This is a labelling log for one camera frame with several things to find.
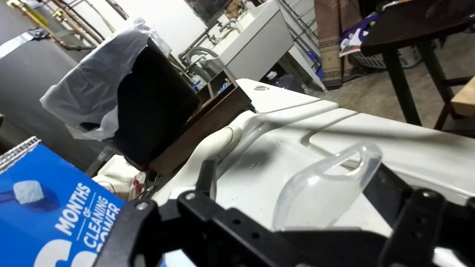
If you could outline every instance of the blue box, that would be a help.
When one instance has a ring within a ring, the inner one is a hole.
[[[36,143],[0,173],[2,265],[92,265],[124,204]]]

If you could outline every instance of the white plastic bag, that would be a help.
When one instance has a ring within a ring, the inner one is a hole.
[[[41,97],[44,108],[63,120],[75,137],[97,140],[112,137],[119,128],[119,84],[147,47],[149,38],[165,56],[171,53],[170,45],[146,25],[144,19],[130,19]],[[85,130],[82,123],[100,125]]]

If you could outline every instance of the gray wall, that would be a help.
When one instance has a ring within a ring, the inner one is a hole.
[[[32,28],[17,10],[0,1],[0,44]],[[103,143],[76,140],[64,124],[46,112],[39,97],[57,82],[76,60],[51,39],[27,42],[0,59],[0,112],[6,115],[0,137],[20,142],[38,134],[58,154],[87,168]]]

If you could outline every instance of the cleaning product box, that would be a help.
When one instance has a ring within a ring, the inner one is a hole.
[[[92,265],[124,204],[32,137],[0,155],[2,265]]]

